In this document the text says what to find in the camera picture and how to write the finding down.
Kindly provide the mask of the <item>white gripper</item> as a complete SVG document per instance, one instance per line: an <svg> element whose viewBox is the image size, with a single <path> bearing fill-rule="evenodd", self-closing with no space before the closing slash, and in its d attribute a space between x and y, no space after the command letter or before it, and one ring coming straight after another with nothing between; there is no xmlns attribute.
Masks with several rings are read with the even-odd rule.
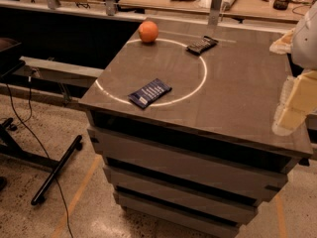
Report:
<svg viewBox="0 0 317 238"><path fill-rule="evenodd" d="M273 42L269 50L278 55L290 54L292 61L307 69L317 69L317 2L294 29ZM283 84L276 108L272 132L278 136L292 134L317 109L317 71L308 70L289 76Z"/></svg>

